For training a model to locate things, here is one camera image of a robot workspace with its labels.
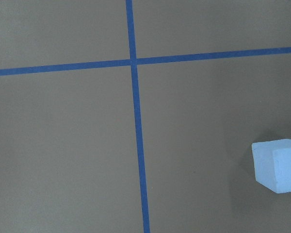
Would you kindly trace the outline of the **light blue foam block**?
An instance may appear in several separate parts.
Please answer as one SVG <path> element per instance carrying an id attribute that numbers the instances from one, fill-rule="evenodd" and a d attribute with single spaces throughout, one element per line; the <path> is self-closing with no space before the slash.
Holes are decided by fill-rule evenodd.
<path id="1" fill-rule="evenodd" d="M 277 194 L 291 192 L 291 139 L 252 144 L 256 181 Z"/>

